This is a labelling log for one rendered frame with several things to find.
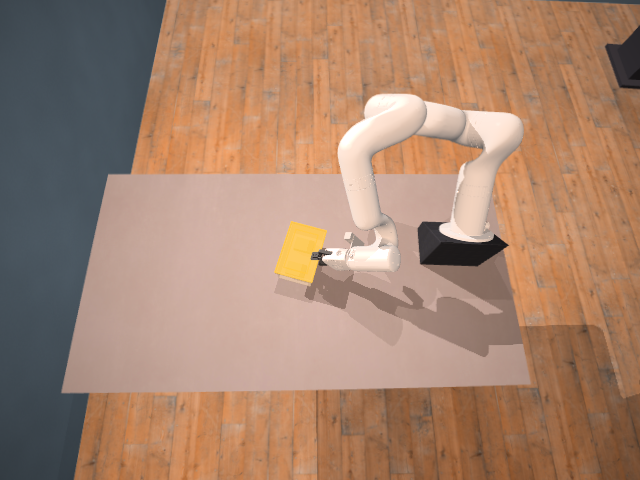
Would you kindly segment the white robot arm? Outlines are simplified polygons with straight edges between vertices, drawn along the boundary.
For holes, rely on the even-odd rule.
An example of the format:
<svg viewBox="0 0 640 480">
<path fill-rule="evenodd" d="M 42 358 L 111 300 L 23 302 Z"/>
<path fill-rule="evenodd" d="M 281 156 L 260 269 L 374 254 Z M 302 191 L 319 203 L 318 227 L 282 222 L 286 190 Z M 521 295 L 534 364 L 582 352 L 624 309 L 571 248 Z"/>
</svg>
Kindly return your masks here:
<svg viewBox="0 0 640 480">
<path fill-rule="evenodd" d="M 440 225 L 439 230 L 468 242 L 494 238 L 486 220 L 497 171 L 523 139 L 524 126 L 519 117 L 460 110 L 411 94 L 375 95 L 367 102 L 364 116 L 365 120 L 354 125 L 338 146 L 353 221 L 360 230 L 374 229 L 376 235 L 374 244 L 364 246 L 352 232 L 345 233 L 344 239 L 351 244 L 348 263 L 353 271 L 395 272 L 400 266 L 396 227 L 381 212 L 372 157 L 413 135 L 456 139 L 453 142 L 457 144 L 483 149 L 479 157 L 461 166 L 451 221 Z"/>
</svg>

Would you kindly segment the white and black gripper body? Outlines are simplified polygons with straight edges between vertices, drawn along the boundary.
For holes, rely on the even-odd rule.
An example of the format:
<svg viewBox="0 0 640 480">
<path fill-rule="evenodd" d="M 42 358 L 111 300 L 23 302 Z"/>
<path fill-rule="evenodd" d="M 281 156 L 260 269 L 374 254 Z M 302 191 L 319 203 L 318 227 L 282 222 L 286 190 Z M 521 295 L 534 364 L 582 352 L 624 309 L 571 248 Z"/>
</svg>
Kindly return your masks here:
<svg viewBox="0 0 640 480">
<path fill-rule="evenodd" d="M 350 249 L 327 248 L 325 250 L 333 252 L 332 255 L 326 255 L 322 259 L 328 266 L 335 270 L 352 270 L 348 263 Z"/>
</svg>

